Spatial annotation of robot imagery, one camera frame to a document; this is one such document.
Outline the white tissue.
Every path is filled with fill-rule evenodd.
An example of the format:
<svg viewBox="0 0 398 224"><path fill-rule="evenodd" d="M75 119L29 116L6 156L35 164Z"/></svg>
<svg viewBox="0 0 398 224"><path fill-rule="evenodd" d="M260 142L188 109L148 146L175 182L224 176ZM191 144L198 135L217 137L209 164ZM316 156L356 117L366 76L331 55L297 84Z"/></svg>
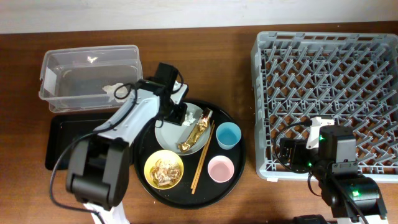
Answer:
<svg viewBox="0 0 398 224"><path fill-rule="evenodd" d="M194 118L194 114L192 112L187 112L185 114L185 119L183 121L183 125L184 126L190 126L191 124L193 124L196 121L196 119Z"/></svg>

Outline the gold snack wrapper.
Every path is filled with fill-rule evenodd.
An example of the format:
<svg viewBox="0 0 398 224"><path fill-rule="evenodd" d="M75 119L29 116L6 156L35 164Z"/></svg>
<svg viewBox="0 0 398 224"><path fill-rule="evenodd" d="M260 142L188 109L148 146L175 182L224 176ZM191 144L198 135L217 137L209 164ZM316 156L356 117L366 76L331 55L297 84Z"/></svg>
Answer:
<svg viewBox="0 0 398 224"><path fill-rule="evenodd" d="M197 123L194 125L192 131L190 132L188 138L183 143L178 143L177 146L182 153L190 150L199 140L201 135L206 131L210 124L210 118L213 111L206 108L200 115Z"/></svg>

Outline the yellow bowl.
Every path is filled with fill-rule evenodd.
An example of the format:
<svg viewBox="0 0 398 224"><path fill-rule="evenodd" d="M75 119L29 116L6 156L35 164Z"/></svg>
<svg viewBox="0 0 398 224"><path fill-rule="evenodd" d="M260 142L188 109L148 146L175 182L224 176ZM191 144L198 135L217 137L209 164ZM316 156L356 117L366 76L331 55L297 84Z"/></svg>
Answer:
<svg viewBox="0 0 398 224"><path fill-rule="evenodd" d="M182 176L181 176L180 180L175 185L172 185L169 187L158 187L155 185L155 183L151 179L150 169L155 165L155 162L159 159L176 161L180 165L181 170L182 170ZM155 189L158 189L158 190L168 190L168 189L175 187L181 181L181 179L183 177L183 173L184 173L184 165L183 165L183 161L182 161L181 157L178 154L176 154L175 152L168 151L168 150L160 150L160 151L154 152L153 154L151 154L148 157L148 159L146 160L146 163L144 165L144 177L145 177L147 183L151 187L154 187Z"/></svg>

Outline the food scraps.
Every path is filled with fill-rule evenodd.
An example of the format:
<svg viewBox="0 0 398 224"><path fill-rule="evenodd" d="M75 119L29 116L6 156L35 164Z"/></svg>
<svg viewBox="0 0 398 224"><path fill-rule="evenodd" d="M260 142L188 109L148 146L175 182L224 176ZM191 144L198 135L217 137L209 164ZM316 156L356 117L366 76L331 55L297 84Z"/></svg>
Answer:
<svg viewBox="0 0 398 224"><path fill-rule="evenodd" d="M150 169L150 177L158 187L175 185L181 176L182 170L176 161L159 159Z"/></svg>

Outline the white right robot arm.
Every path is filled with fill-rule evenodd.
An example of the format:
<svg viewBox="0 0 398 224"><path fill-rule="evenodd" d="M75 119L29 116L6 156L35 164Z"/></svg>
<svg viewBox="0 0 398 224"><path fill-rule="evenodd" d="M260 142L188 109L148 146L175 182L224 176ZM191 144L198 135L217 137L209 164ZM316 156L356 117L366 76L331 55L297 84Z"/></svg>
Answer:
<svg viewBox="0 0 398 224"><path fill-rule="evenodd" d="M308 183L312 177L318 180L318 196L338 223L387 223L379 186L358 174L354 137L322 134L318 139L318 147L307 149L306 140L282 138L277 158L287 170L308 174Z"/></svg>

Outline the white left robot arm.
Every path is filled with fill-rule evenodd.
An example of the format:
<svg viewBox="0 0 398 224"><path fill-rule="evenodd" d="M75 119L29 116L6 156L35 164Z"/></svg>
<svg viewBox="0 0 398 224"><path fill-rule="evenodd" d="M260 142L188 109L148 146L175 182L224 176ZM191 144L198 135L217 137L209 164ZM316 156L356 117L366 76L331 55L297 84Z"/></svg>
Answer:
<svg viewBox="0 0 398 224"><path fill-rule="evenodd" d="M95 223L127 223L122 199L129 182L131 146L147 123L175 119L182 124L188 85L139 80L130 85L124 104L105 123L72 141L66 189Z"/></svg>

